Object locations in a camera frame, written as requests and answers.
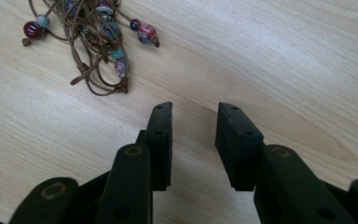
wooden table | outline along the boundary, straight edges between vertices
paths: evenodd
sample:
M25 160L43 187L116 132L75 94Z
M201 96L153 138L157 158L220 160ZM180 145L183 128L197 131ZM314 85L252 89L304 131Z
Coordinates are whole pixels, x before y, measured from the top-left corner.
M219 102L240 107L267 144L293 148L322 180L345 189L358 178L358 1L123 0L120 8L153 24L161 46L122 26L130 92L97 97L84 81L69 84L78 71L66 43L49 36L22 46L22 26L34 20L26 0L0 1L0 221L46 179L83 184L109 170L167 101L172 186L154 195L155 223L259 223L253 194L229 186L213 145Z

brown cord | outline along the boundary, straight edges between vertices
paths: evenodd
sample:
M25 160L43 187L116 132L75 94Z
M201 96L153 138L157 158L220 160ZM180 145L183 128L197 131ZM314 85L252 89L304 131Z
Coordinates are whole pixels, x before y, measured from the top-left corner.
M79 81L85 79L86 84L89 90L98 96L110 95L114 92L128 92L128 73L129 66L126 66L126 71L124 77L117 84L108 83L100 73L99 64L101 61L105 63L112 63L109 60L109 52L113 49L121 48L124 53L124 59L128 63L127 53L122 45L122 36L121 32L119 36L116 36L112 28L107 25L106 21L102 18L100 13L97 13L96 1L92 0L74 0L74 4L68 8L67 12L64 10L65 0L42 0L45 5L48 7L48 12L45 16L48 16L51 12L54 13L63 23L63 30L65 37L60 37L55 35L50 30L47 29L47 33L52 35L54 38L59 40L67 41L71 47L72 56L76 67L80 72L80 76L76 77L71 81L71 85L75 85ZM112 9L116 11L120 16L125 20L131 21L131 18L126 16L121 10L117 8L112 2L112 0L105 0L111 4ZM34 9L33 0L29 0L30 8L33 14L37 17L36 10ZM70 16L70 12L76 8L75 16ZM104 32L100 32L103 27L108 29L110 34L114 35L115 38L110 39ZM81 29L87 30L87 32L82 33ZM75 42L80 39L82 46L87 52L89 57L89 64L82 62L78 52L77 45ZM31 40L28 38L22 39L22 44L24 47L31 45Z

